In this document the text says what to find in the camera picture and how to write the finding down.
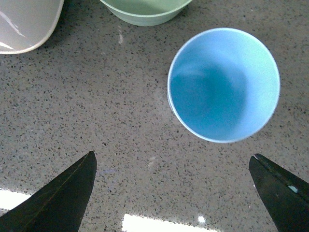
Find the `blue cup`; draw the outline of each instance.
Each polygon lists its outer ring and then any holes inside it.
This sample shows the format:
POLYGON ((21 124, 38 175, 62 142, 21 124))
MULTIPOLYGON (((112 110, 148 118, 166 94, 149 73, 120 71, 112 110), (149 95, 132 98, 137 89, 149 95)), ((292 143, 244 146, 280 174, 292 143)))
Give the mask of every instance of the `blue cup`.
POLYGON ((204 31, 176 54, 169 104, 196 136, 217 143, 245 139, 273 115, 280 94, 276 62, 257 38, 237 29, 204 31))

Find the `countertop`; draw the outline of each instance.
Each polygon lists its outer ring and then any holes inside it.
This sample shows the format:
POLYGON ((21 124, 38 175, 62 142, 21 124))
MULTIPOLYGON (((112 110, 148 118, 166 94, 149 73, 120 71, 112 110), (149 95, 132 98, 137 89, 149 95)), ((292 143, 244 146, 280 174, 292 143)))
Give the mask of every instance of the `countertop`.
POLYGON ((121 21, 99 0, 72 0, 40 48, 1 55, 0 188, 33 194, 93 150, 98 171, 81 232, 122 231, 125 215, 277 231, 248 164, 261 153, 309 182, 308 28, 306 0, 194 0, 153 27, 121 21), (167 100, 176 52, 219 27, 262 41, 281 75, 271 120, 231 144, 191 134, 167 100))

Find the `cup rim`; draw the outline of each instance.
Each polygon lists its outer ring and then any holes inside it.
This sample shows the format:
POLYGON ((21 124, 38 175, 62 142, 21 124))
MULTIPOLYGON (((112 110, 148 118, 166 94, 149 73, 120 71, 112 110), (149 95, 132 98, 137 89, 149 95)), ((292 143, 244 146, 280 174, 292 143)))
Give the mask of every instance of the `cup rim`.
POLYGON ((178 52, 176 53, 172 63, 171 63, 171 66, 169 68, 169 74, 168 74, 168 101, 169 101, 169 105, 170 107, 172 108, 172 111, 173 113, 176 115, 176 117, 178 118, 178 120, 194 135, 196 135, 197 137, 201 138, 201 139, 204 139, 204 140, 207 140, 209 142, 215 142, 215 143, 234 143, 234 142, 239 142, 241 140, 244 140, 252 135, 254 135, 255 133, 257 133, 258 131, 260 131, 267 123, 268 121, 271 119, 271 117, 273 116, 273 114, 275 113, 275 110, 278 106, 278 103, 279 103, 279 97, 280 97, 280 73, 279 73, 279 70, 278 70, 278 66, 276 64, 276 61, 273 57, 273 55, 271 54, 271 52, 268 50, 268 48, 259 40, 257 39, 256 37, 254 37, 253 35, 245 32, 245 31, 242 31, 242 30, 239 30, 239 29, 234 29, 234 28, 214 28, 214 29, 209 29, 209 30, 206 30, 206 31, 203 31, 203 32, 200 32, 199 34, 193 36, 191 39, 189 39, 187 42, 185 42, 181 48, 178 50, 178 52), (269 58, 271 59, 271 62, 274 66, 274 71, 276 73, 276 79, 277 79, 277 87, 278 87, 278 93, 277 93, 277 96, 276 96, 276 104, 274 105, 273 107, 273 110, 271 112, 271 114, 269 114, 268 117, 265 118, 264 122, 262 123, 262 126, 258 129, 256 129, 255 131, 253 131, 252 133, 248 134, 248 135, 244 135, 244 136, 241 136, 241 137, 238 137, 238 138, 235 138, 235 139, 230 139, 230 140, 218 140, 218 139, 212 139, 212 138, 208 138, 208 137, 205 137, 201 134, 198 134, 196 133, 194 130, 192 130, 183 120, 182 118, 179 116, 175 106, 174 106, 174 102, 172 100, 172 96, 171 96, 171 89, 170 89, 170 83, 171 83, 171 73, 174 69, 174 65, 175 65, 175 62, 176 60, 178 59, 178 57, 180 56, 180 54, 182 53, 182 51, 194 40, 196 40, 197 38, 205 35, 205 34, 208 34, 208 33, 212 33, 212 32, 215 32, 215 31, 233 31, 233 32, 237 32, 237 33, 240 33, 240 34, 243 34, 245 36, 248 36, 250 37, 251 39, 255 40, 258 44, 261 45, 261 48, 264 49, 268 55, 269 55, 269 58))

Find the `light green bowl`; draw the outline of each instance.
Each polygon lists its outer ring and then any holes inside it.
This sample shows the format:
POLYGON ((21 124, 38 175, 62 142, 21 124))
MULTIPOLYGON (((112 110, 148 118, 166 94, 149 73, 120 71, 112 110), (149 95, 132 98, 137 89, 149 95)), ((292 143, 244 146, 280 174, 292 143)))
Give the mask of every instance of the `light green bowl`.
POLYGON ((175 17, 192 0, 100 0, 118 18, 137 26, 154 26, 175 17))

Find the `bowl rim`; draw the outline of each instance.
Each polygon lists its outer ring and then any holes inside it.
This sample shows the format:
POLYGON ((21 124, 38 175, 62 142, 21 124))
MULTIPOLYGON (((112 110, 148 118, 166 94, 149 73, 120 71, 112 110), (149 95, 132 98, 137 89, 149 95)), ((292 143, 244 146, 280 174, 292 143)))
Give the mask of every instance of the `bowl rim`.
POLYGON ((103 4, 105 4, 107 7, 110 7, 112 8, 113 10, 119 12, 119 13, 123 13, 125 15, 129 15, 129 16, 134 16, 134 17, 145 17, 145 18, 150 18, 150 17, 158 17, 158 16, 164 16, 164 15, 168 15, 170 13, 173 13, 175 11, 178 11, 178 10, 181 10, 182 8, 184 8, 186 5, 188 5, 190 2, 192 2, 193 0, 187 0, 184 4, 182 4, 181 6, 173 9, 173 10, 170 10, 170 11, 166 11, 164 13, 159 13, 159 14, 133 14, 133 13, 129 13, 129 12, 126 12, 126 11, 122 11, 122 10, 119 10, 118 8, 108 4, 105 0, 100 0, 103 4))
POLYGON ((64 1, 65 0, 55 1, 55 4, 58 5, 58 10, 55 13, 55 18, 54 18, 53 22, 50 23, 50 25, 49 25, 50 27, 46 29, 45 35, 43 37, 41 37, 39 41, 37 41, 34 45, 31 45, 29 47, 24 47, 24 48, 21 48, 21 49, 15 49, 14 48, 12 51, 2 50, 2 48, 0 46, 0 54, 4 54, 4 55, 22 54, 22 53, 30 52, 30 51, 35 50, 38 47, 42 46, 51 37, 54 30, 56 29, 56 26, 57 26, 58 21, 60 19, 60 15, 61 15, 61 12, 62 12, 64 1))

